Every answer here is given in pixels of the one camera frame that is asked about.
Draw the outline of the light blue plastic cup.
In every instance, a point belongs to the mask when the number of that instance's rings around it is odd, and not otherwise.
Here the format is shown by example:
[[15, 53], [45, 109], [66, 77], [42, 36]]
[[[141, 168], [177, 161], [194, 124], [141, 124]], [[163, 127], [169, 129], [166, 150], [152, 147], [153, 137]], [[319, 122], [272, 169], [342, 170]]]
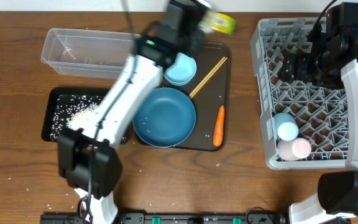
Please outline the light blue plastic cup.
[[299, 128], [293, 116], [288, 113], [278, 113], [274, 117], [277, 136], [284, 141], [292, 141], [297, 138]]

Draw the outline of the pink plastic cup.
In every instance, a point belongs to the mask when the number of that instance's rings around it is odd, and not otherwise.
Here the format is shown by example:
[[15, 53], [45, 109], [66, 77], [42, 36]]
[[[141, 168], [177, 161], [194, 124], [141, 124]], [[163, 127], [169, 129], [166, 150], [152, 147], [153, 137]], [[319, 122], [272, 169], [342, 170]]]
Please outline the pink plastic cup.
[[311, 144], [303, 138], [291, 141], [280, 140], [277, 144], [278, 155], [284, 161], [297, 161], [311, 154]]

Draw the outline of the yellow green snack wrapper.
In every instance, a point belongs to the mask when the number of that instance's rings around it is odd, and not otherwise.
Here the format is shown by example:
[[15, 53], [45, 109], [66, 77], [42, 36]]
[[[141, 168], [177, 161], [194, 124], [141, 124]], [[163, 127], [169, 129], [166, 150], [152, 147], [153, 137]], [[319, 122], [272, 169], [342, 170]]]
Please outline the yellow green snack wrapper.
[[220, 12], [207, 11], [198, 27], [205, 34], [211, 34], [216, 31], [231, 35], [236, 27], [236, 20]]

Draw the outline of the orange carrot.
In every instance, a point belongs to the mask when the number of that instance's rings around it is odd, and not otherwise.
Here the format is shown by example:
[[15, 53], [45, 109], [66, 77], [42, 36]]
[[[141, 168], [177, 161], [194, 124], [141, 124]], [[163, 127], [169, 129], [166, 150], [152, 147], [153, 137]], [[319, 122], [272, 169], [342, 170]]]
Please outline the orange carrot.
[[218, 115], [216, 118], [216, 123], [214, 127], [214, 134], [213, 134], [213, 145], [220, 146], [223, 141], [223, 133], [224, 133], [224, 116], [225, 116], [225, 109], [224, 105], [219, 107]]

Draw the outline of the small light blue bowl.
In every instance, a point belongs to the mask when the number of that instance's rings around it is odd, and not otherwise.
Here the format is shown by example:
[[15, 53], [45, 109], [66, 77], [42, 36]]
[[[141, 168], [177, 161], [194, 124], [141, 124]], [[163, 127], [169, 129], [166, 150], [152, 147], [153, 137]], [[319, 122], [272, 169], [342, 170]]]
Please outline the small light blue bowl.
[[176, 86], [188, 84], [195, 76], [197, 65], [194, 58], [178, 53], [175, 63], [166, 69], [164, 77], [169, 83]]

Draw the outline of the large dark blue plate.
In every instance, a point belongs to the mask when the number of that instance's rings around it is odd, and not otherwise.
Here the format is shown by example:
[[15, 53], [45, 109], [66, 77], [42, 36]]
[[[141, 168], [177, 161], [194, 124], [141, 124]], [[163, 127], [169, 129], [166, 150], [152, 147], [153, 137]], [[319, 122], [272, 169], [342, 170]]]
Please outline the large dark blue plate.
[[192, 101], [180, 90], [156, 88], [132, 120], [138, 137], [151, 146], [172, 147], [188, 138], [196, 124]]

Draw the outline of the pile of white rice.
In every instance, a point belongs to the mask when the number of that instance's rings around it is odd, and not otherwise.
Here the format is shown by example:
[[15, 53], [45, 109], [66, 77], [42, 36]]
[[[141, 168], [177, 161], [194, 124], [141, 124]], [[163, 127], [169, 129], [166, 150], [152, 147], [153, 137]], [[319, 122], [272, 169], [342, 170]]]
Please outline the pile of white rice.
[[78, 129], [80, 124], [76, 119], [94, 112], [102, 99], [102, 96], [60, 95], [52, 108], [52, 117], [48, 119], [51, 124], [47, 128], [46, 140], [57, 141], [64, 128]]

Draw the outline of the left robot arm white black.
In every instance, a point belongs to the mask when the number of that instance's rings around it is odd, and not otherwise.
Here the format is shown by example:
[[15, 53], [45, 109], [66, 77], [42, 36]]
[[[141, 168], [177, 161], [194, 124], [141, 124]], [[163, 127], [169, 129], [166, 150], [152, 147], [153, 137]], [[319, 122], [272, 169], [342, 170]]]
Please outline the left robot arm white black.
[[207, 1], [169, 1], [163, 19], [133, 35], [133, 50], [118, 79], [80, 127], [65, 128], [57, 141], [58, 171], [80, 196], [76, 212], [87, 223], [113, 223], [113, 189], [122, 174], [117, 155], [122, 136], [141, 104], [162, 82], [177, 54], [194, 56], [208, 33]]

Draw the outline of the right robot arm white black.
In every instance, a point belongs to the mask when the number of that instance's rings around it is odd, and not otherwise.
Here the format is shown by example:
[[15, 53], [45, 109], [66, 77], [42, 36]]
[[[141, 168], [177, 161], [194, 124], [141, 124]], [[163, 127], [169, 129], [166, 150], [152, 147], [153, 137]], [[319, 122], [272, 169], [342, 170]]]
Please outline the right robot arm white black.
[[287, 223], [346, 223], [358, 217], [358, 3], [330, 2], [315, 22], [308, 53], [283, 59], [279, 79], [300, 80], [333, 90], [344, 89], [348, 113], [348, 153], [342, 172], [323, 174], [317, 192], [288, 208]]

